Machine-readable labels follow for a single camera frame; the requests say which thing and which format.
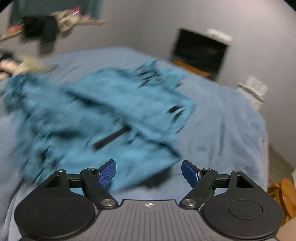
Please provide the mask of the teal zip jacket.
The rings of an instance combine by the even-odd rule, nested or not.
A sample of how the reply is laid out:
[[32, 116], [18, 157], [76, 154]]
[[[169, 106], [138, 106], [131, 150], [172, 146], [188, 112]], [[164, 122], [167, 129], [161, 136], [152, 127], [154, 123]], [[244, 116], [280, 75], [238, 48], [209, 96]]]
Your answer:
[[184, 73], [156, 62], [108, 67], [75, 83], [11, 77], [5, 90], [22, 177], [41, 183], [54, 171], [79, 173], [113, 159], [111, 190], [130, 188], [180, 161], [175, 139], [195, 110], [177, 88]]

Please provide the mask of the wooden stool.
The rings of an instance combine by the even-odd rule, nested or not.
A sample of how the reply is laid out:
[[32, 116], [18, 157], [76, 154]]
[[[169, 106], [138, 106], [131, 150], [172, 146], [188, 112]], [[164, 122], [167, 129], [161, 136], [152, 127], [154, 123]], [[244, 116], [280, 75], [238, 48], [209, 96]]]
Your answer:
[[283, 178], [280, 183], [269, 186], [267, 193], [280, 205], [283, 211], [283, 222], [285, 225], [296, 214], [296, 192], [294, 184], [287, 178]]

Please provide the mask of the blue bed blanket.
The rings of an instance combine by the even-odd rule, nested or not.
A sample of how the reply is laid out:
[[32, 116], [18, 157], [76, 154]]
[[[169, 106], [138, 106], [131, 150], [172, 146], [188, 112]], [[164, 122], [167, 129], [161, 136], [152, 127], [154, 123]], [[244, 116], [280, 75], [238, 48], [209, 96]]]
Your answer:
[[[55, 83], [73, 82], [106, 67], [135, 69], [153, 56], [128, 47], [106, 47], [46, 58], [56, 69], [47, 74]], [[264, 118], [236, 90], [187, 73], [179, 91], [196, 104], [185, 127], [177, 134], [176, 147], [183, 159], [197, 167], [229, 174], [241, 169], [263, 189], [267, 188], [268, 160]], [[19, 240], [13, 212], [33, 186], [18, 175], [13, 155], [14, 129], [10, 114], [1, 110], [1, 240]]]

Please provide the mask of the white side cabinet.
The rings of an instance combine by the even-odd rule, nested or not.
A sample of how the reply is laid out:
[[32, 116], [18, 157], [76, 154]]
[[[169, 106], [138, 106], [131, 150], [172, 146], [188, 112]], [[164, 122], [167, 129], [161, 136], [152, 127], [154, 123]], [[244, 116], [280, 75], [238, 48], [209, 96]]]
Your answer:
[[259, 96], [256, 92], [251, 90], [248, 86], [244, 85], [243, 83], [238, 83], [237, 91], [241, 93], [250, 102], [250, 105], [256, 111], [259, 111], [265, 103], [265, 99], [263, 97]]

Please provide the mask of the white wifi router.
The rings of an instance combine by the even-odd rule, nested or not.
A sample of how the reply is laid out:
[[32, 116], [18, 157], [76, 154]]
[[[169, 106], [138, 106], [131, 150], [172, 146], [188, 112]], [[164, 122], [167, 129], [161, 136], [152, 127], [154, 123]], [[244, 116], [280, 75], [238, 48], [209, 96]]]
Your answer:
[[260, 97], [263, 97], [268, 90], [268, 86], [254, 76], [248, 76], [245, 87]]

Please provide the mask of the wooden tv stand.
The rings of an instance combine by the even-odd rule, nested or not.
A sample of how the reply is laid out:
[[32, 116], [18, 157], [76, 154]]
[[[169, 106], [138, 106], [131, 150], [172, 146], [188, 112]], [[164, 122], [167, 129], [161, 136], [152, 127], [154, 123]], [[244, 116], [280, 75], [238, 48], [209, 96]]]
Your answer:
[[203, 70], [200, 70], [188, 63], [185, 63], [184, 61], [181, 61], [181, 60], [174, 60], [173, 63], [179, 67], [182, 67], [186, 70], [188, 70], [189, 72], [192, 72], [194, 74], [197, 74], [197, 75], [201, 75], [203, 77], [209, 77], [211, 76], [212, 74], [209, 73], [209, 72], [206, 72], [206, 71], [203, 71]]

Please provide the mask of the black monitor screen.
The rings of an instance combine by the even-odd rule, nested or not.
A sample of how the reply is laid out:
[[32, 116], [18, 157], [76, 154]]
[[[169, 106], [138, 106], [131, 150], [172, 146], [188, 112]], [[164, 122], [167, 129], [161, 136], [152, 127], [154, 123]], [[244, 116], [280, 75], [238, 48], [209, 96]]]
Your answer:
[[179, 29], [171, 60], [181, 61], [211, 75], [217, 75], [227, 53], [228, 44], [193, 32]]

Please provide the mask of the beige cloth on sill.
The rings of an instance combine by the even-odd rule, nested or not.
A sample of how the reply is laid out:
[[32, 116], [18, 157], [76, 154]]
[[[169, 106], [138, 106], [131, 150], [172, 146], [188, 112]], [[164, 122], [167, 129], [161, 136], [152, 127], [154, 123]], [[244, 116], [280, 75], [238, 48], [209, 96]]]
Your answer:
[[78, 13], [73, 14], [71, 10], [56, 11], [50, 14], [57, 21], [60, 32], [66, 32], [75, 26], [79, 20], [80, 15]]

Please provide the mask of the pink item on sill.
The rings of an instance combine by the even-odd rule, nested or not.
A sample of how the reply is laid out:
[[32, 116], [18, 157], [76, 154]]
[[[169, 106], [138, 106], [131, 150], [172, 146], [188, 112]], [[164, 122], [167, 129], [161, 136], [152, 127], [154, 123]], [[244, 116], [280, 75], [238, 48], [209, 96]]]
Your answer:
[[72, 15], [79, 16], [80, 18], [90, 18], [90, 14], [86, 13], [81, 6], [74, 6], [70, 8]]

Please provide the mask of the teal window curtain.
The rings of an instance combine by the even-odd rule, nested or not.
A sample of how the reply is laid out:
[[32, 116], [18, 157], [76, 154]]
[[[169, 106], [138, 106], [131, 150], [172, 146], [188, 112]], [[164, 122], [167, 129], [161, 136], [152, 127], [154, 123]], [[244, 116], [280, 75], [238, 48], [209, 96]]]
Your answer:
[[103, 1], [98, 0], [21, 0], [13, 1], [10, 24], [18, 24], [24, 16], [47, 16], [55, 11], [65, 11], [78, 7], [80, 13], [92, 18], [100, 17]]

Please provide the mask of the white wall power strip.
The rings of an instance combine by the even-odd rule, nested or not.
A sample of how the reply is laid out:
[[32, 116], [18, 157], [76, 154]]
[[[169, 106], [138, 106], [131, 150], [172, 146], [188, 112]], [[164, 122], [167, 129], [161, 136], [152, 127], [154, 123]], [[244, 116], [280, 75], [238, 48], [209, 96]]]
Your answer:
[[233, 40], [232, 36], [227, 35], [226, 33], [221, 32], [219, 30], [215, 30], [215, 29], [207, 29], [206, 36], [226, 44], [232, 43], [232, 40]]

